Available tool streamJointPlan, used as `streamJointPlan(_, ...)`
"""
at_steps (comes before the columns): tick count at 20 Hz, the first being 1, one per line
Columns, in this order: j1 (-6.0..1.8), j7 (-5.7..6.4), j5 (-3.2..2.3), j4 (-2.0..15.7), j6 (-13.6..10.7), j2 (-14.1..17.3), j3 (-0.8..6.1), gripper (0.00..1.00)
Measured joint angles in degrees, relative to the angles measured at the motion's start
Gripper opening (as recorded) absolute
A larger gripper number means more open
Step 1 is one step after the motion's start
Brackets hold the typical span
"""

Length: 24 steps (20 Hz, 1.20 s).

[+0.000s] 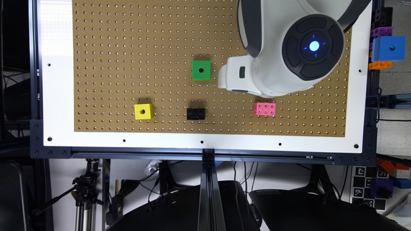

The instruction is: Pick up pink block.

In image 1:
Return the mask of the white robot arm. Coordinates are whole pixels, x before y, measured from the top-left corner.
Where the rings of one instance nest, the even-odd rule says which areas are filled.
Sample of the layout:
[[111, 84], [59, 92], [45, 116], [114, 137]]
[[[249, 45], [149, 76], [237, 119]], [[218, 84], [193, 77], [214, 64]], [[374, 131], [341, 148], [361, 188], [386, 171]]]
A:
[[341, 60], [345, 33], [369, 0], [241, 0], [237, 24], [246, 55], [228, 58], [221, 89], [274, 98], [310, 89]]

